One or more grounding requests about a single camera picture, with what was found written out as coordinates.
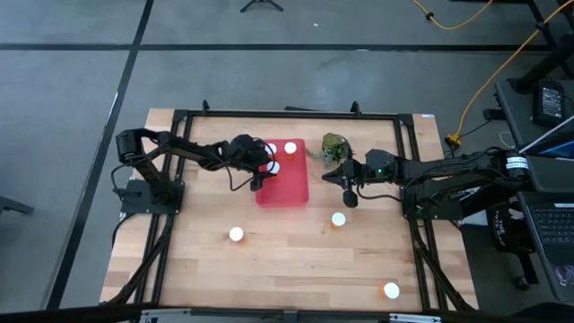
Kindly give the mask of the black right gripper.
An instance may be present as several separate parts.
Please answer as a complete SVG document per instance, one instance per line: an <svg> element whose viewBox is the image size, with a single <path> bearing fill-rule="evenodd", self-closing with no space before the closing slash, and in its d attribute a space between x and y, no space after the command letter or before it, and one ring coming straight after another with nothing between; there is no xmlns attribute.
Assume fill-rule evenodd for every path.
<svg viewBox="0 0 574 323"><path fill-rule="evenodd" d="M397 198L389 194L365 196L361 193L361 189L366 185L390 181L390 163L393 160L389 153L378 150L369 151L365 157L365 163L360 163L353 158L348 158L340 163L334 170L330 170L324 174L322 180L343 187L343 201L344 204L350 208L358 206L359 198L365 200L390 198L396 201Z"/></svg>

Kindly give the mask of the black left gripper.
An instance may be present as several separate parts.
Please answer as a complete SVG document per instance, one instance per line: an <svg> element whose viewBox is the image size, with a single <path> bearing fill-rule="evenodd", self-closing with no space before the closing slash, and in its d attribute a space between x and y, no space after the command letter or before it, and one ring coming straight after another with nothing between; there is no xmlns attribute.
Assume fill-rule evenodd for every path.
<svg viewBox="0 0 574 323"><path fill-rule="evenodd" d="M262 139L247 134L238 135L228 145L228 169L243 170L252 176L236 188L230 178L230 189L236 191L249 183L251 191L258 191L263 187L264 179L274 179L273 173L260 170L273 161L274 157L267 153Z"/></svg>

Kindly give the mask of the red plastic basket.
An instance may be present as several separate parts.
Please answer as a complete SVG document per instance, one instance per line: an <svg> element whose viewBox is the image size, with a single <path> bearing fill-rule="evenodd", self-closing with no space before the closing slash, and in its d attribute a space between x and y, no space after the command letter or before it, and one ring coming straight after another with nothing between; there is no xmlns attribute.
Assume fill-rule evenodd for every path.
<svg viewBox="0 0 574 323"><path fill-rule="evenodd" d="M271 154L281 165L274 179L264 179L263 187L256 192L256 202L260 207L303 207L309 201L308 167L305 142L302 139L266 139L277 147ZM292 160L286 158L283 149L288 142L297 145Z"/></svg>

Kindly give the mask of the small green succulent plant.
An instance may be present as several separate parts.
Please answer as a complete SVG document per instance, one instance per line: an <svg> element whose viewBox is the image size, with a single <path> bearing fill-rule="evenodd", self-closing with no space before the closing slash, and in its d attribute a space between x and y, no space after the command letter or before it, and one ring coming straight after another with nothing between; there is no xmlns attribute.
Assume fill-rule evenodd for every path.
<svg viewBox="0 0 574 323"><path fill-rule="evenodd" d="M312 160L321 160L325 167L330 167L352 158L354 151L344 136L327 133L323 135L321 150L313 152L307 149L306 155Z"/></svg>

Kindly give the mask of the black tripod base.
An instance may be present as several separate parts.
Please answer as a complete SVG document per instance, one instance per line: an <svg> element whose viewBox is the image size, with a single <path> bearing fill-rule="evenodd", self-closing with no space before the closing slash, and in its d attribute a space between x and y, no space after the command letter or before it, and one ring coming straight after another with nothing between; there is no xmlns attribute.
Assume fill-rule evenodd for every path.
<svg viewBox="0 0 574 323"><path fill-rule="evenodd" d="M283 12L284 9L278 5L275 0L250 0L247 4L245 4L240 10L240 13L244 13L250 6L253 4L269 4L274 7L277 11Z"/></svg>

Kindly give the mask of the black bag white lettering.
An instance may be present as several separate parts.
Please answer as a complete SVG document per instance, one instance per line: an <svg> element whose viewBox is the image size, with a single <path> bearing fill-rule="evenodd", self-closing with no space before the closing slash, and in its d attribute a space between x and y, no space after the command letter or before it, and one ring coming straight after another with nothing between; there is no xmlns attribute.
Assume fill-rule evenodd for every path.
<svg viewBox="0 0 574 323"><path fill-rule="evenodd" d="M521 291L527 291L539 280L530 258L537 252L525 217L518 201L500 203L486 210L488 228L494 247L500 253L517 256L523 274L514 282Z"/></svg>

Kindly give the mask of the dark grey desk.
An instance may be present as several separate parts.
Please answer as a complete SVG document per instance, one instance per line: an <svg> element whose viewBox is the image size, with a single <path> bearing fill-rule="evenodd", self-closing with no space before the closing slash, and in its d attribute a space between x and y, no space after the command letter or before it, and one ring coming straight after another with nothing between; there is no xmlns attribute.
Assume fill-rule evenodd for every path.
<svg viewBox="0 0 574 323"><path fill-rule="evenodd" d="M519 148L531 144L550 128L533 123L533 97L515 92L510 81L494 85L500 108ZM531 180L536 191L544 193L574 193L574 161L530 156L526 153Z"/></svg>

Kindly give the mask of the black laptop keyboard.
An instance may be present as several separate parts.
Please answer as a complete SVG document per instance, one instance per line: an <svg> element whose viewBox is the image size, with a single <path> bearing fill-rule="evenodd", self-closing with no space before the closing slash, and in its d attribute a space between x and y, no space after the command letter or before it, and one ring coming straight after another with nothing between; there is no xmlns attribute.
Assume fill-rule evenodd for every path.
<svg viewBox="0 0 574 323"><path fill-rule="evenodd" d="M517 199L554 297L574 302L574 193L519 192Z"/></svg>

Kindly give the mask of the laptop with blue screen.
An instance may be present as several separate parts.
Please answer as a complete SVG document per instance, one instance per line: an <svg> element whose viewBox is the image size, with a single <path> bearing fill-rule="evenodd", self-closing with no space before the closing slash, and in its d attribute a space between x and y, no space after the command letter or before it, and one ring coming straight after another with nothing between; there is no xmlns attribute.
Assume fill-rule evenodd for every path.
<svg viewBox="0 0 574 323"><path fill-rule="evenodd" d="M574 130L554 132L526 149L526 155L574 160Z"/></svg>

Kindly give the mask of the black power adapter with label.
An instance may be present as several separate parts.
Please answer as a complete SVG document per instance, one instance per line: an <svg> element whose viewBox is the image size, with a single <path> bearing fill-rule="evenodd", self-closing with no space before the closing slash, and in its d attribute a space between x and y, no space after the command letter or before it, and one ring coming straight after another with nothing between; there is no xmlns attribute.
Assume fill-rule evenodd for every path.
<svg viewBox="0 0 574 323"><path fill-rule="evenodd" d="M556 127L566 119L563 87L552 80L539 81L533 91L533 116L535 124Z"/></svg>

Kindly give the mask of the black desk leg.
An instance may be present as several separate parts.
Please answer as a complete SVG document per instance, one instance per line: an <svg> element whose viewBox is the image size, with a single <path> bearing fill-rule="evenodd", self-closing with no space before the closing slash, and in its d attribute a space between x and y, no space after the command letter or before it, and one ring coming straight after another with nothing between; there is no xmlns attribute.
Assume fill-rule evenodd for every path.
<svg viewBox="0 0 574 323"><path fill-rule="evenodd" d="M536 30L543 34L552 51L523 76L509 79L515 92L523 94L532 92L535 86L558 66L562 68L567 77L574 78L574 72L570 70L567 64L567 60L574 56L574 0L556 1L559 5L558 13L565 16L570 31L563 35L559 41L556 41L550 31L550 17L543 20L540 14L535 16Z"/></svg>

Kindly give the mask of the black metal crossbar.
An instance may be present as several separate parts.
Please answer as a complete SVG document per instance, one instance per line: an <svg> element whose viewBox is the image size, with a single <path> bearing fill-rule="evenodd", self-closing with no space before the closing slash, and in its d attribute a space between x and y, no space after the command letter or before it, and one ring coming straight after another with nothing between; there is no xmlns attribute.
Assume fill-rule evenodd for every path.
<svg viewBox="0 0 574 323"><path fill-rule="evenodd" d="M366 319L391 321L401 316L421 317L432 323L574 323L574 307L543 303L508 316L493 315L481 310L419 310L419 311L354 311L354 310L263 310L224 309L209 307L162 307L153 303L105 304L56 310L34 310L0 313L0 323L118 323L151 319L161 315L214 316L261 319Z"/></svg>

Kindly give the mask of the dark furniture leg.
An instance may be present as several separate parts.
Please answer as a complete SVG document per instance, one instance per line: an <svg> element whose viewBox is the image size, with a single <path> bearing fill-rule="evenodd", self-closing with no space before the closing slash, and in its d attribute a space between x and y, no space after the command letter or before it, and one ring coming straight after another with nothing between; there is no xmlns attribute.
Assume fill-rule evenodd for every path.
<svg viewBox="0 0 574 323"><path fill-rule="evenodd" d="M4 211L14 211L23 215L32 215L34 212L34 207L25 205L4 196L0 196L0 215Z"/></svg>

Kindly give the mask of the black metal table frame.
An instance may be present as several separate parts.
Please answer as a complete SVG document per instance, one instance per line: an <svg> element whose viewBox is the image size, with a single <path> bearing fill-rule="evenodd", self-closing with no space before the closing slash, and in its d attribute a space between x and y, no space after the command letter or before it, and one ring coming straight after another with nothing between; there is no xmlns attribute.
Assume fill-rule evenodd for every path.
<svg viewBox="0 0 574 323"><path fill-rule="evenodd" d="M325 133L334 132L352 143L357 158L373 148L422 160L442 155L431 115L151 109L145 125L175 130L199 144L248 134L299 138L315 150ZM180 308L355 311L417 311L438 302L433 283L419 284L409 224L398 201L363 199L346 208L341 189L321 179L320 161L308 161L309 201L293 208L260 207L248 184L232 191L230 178L236 188L247 180L244 172L209 172L191 161L163 157L155 164L184 182L185 193L172 219L168 252L151 266L141 301ZM398 198L392 185L370 186L363 193ZM346 216L338 229L330 223L336 212ZM240 243L229 238L236 226L246 235ZM389 282L400 287L397 299L379 292Z"/></svg>

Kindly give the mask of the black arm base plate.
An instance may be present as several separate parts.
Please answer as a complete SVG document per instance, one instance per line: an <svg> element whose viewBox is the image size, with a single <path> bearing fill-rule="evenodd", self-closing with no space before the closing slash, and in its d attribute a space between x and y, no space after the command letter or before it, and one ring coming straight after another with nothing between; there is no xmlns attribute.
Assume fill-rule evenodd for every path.
<svg viewBox="0 0 574 323"><path fill-rule="evenodd" d="M401 189L402 207L407 220L460 220L460 201L446 191L424 188L422 185Z"/></svg>
<svg viewBox="0 0 574 323"><path fill-rule="evenodd" d="M167 202L153 199L150 185L140 179L130 180L122 193L121 212L126 214L177 214L182 205L185 183L171 181L171 197Z"/></svg>

